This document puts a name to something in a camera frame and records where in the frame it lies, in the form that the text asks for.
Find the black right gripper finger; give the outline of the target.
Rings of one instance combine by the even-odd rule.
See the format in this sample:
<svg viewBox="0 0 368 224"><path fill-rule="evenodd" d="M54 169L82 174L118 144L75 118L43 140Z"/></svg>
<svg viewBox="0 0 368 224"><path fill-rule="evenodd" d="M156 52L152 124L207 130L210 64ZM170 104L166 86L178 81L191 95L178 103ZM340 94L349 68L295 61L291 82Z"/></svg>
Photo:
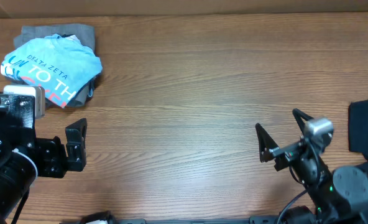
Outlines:
<svg viewBox="0 0 368 224"><path fill-rule="evenodd" d="M272 139L269 133L262 127L260 123L255 125L257 138L259 142L259 158L261 162L268 162L275 159L275 150L279 148L277 143Z"/></svg>
<svg viewBox="0 0 368 224"><path fill-rule="evenodd" d="M292 110L292 114L297 122L298 127L300 128L301 133L303 134L305 130L305 122L313 119L313 117L297 108Z"/></svg>

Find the light blue printed t-shirt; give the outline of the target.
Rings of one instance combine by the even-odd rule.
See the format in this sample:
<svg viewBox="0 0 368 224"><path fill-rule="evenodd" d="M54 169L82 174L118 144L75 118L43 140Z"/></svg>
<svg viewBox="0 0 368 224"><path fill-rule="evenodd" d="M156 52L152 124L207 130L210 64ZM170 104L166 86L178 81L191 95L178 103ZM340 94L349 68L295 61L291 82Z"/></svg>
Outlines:
<svg viewBox="0 0 368 224"><path fill-rule="evenodd" d="M1 62L1 74L30 86L41 86L45 97L65 108L103 67L93 50L75 35L35 38Z"/></svg>

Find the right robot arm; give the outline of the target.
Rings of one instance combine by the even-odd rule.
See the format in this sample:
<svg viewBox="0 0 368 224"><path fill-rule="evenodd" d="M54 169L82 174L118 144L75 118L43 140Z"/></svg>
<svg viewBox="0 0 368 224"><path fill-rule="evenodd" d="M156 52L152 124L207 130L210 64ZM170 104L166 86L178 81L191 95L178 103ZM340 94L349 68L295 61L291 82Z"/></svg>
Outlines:
<svg viewBox="0 0 368 224"><path fill-rule="evenodd" d="M299 109L292 114L300 139L280 147L257 123L261 162L274 161L275 170L289 169L304 190L272 217L274 223L365 223L368 176L356 166L330 171L321 154L330 145L334 127L328 118L313 118Z"/></svg>

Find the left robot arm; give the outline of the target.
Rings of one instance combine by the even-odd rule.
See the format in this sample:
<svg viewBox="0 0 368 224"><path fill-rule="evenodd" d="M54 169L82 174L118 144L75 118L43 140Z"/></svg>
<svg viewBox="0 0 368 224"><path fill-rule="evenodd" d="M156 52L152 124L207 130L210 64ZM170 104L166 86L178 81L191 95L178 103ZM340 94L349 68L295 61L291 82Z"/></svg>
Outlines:
<svg viewBox="0 0 368 224"><path fill-rule="evenodd" d="M65 128L66 144L37 138L35 97L0 92L0 223L12 211L19 218L36 178L61 179L85 168L86 130L82 118Z"/></svg>

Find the light blue folded garment edge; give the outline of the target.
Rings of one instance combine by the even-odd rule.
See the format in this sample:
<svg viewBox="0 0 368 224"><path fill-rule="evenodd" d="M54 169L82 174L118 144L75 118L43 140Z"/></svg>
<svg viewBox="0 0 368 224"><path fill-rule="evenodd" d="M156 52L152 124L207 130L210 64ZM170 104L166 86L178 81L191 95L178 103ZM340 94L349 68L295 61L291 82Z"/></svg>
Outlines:
<svg viewBox="0 0 368 224"><path fill-rule="evenodd" d="M90 80L89 81L89 84L88 84L88 98L92 98L93 95L94 95L94 79Z"/></svg>

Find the grey folded garment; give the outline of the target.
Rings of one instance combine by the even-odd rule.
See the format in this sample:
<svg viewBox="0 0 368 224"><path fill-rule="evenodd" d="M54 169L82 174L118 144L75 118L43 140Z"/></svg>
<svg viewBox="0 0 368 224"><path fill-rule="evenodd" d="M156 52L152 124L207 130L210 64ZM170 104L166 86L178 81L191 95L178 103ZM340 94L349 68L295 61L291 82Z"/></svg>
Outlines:
<svg viewBox="0 0 368 224"><path fill-rule="evenodd" d="M22 26L21 34L14 38L13 43L15 49L24 45L26 42L34 39L50 36L53 34L58 34L62 37L69 37L75 35L82 45L87 46L95 52L96 41L95 41L95 31L93 26L88 26L85 24L56 24L50 26ZM68 107L82 107L85 103L90 100L88 98L88 84L89 82L80 90L68 104Z"/></svg>

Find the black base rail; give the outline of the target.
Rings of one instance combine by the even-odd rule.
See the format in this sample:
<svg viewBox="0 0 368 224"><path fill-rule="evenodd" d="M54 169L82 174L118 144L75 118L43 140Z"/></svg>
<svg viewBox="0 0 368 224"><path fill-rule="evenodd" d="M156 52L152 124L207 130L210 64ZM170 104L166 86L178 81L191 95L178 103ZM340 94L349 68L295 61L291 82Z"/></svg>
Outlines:
<svg viewBox="0 0 368 224"><path fill-rule="evenodd" d="M195 219L195 220L145 220L117 219L111 212L98 212L83 217L79 224L274 224L277 216L263 215L250 218L222 218L222 219Z"/></svg>

